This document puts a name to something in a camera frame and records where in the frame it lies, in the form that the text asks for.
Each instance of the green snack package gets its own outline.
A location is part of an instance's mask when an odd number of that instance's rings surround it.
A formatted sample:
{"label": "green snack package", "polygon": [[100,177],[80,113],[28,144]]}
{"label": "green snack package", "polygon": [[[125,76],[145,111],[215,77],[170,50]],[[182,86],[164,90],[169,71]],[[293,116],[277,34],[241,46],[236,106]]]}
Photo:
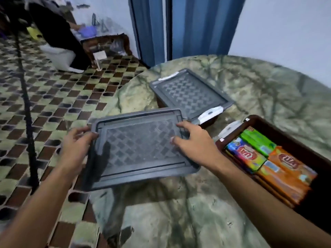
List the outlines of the green snack package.
{"label": "green snack package", "polygon": [[240,137],[265,157],[268,157],[276,147],[275,143],[271,142],[266,136],[259,133],[252,126],[245,129],[240,134]]}

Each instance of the yellow object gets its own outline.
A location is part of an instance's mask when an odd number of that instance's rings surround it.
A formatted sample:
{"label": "yellow object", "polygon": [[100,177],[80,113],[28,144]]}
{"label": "yellow object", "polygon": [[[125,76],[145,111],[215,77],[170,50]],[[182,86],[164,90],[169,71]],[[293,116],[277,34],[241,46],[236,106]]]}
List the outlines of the yellow object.
{"label": "yellow object", "polygon": [[38,36],[42,37],[42,33],[39,31],[39,29],[27,27],[27,31],[29,32],[30,36],[35,40],[39,40]]}

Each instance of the gray plastic lid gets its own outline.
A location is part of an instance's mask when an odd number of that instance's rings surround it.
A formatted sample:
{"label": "gray plastic lid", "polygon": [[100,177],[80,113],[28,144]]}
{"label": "gray plastic lid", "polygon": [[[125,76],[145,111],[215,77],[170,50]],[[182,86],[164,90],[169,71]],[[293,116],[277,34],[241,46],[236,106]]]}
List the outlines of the gray plastic lid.
{"label": "gray plastic lid", "polygon": [[92,131],[99,137],[90,147],[83,172],[86,191],[142,179],[187,175],[200,166],[170,144],[170,138],[189,134],[176,123],[181,109],[156,109],[98,119]]}
{"label": "gray plastic lid", "polygon": [[201,124],[229,108],[233,101],[189,69],[150,83],[159,99],[170,108],[181,108],[194,124]]}

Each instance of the wooden side table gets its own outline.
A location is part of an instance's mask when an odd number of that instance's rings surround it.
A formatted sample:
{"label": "wooden side table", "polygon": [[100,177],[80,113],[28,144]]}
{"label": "wooden side table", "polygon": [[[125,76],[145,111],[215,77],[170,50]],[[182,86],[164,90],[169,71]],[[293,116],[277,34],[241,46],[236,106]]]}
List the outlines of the wooden side table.
{"label": "wooden side table", "polygon": [[130,50],[129,37],[124,33],[122,33],[120,35],[99,36],[99,37],[94,37],[94,38],[90,38],[90,39],[86,39],[86,40],[82,41],[83,49],[85,50],[85,53],[88,55],[88,57],[91,60],[92,68],[96,69],[97,66],[94,62],[94,60],[95,60],[94,55],[90,48],[93,46],[97,46],[97,45],[111,44],[115,39],[122,40],[126,54],[132,55],[132,51]]}

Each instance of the white wall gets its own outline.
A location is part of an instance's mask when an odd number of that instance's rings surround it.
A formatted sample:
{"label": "white wall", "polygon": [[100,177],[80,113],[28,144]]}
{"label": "white wall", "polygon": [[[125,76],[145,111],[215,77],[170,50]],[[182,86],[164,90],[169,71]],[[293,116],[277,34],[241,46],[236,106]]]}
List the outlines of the white wall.
{"label": "white wall", "polygon": [[[125,34],[130,40],[130,49],[135,57],[138,57],[136,39],[133,32],[133,25],[130,15],[128,0],[67,0],[72,3],[74,10],[72,15],[77,24],[85,23],[90,25],[92,14],[95,13],[97,19],[110,17],[114,22],[122,26]],[[87,4],[89,8],[77,9],[76,5]]]}
{"label": "white wall", "polygon": [[331,0],[246,0],[229,54],[274,62],[331,87]]}

